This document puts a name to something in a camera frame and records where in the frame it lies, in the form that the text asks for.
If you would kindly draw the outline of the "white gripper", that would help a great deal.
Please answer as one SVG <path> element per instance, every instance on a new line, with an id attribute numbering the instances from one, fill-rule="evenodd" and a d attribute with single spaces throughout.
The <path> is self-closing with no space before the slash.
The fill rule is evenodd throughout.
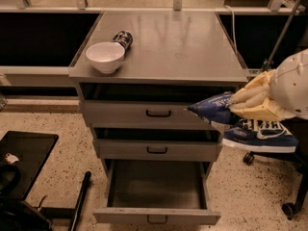
<path id="1" fill-rule="evenodd" d="M 251 107 L 244 103 L 269 89 L 273 100 L 258 96 Z M 232 113 L 247 119 L 281 121 L 289 117 L 289 112 L 308 119 L 308 49 L 288 57 L 276 69 L 260 73 L 234 93 L 229 104 Z"/>

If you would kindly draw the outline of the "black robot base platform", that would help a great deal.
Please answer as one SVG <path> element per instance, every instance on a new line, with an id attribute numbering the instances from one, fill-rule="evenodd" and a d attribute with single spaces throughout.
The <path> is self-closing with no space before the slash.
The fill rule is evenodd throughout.
<path id="1" fill-rule="evenodd" d="M 27 195 L 59 136 L 9 131 L 0 141 L 0 231 L 51 231 L 51 220 Z"/>

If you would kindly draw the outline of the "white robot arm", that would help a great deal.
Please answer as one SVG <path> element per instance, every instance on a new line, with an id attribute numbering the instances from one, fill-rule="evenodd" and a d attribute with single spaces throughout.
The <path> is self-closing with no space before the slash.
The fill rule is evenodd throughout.
<path id="1" fill-rule="evenodd" d="M 308 49 L 253 78 L 231 96 L 228 108 L 249 119 L 308 119 Z"/>

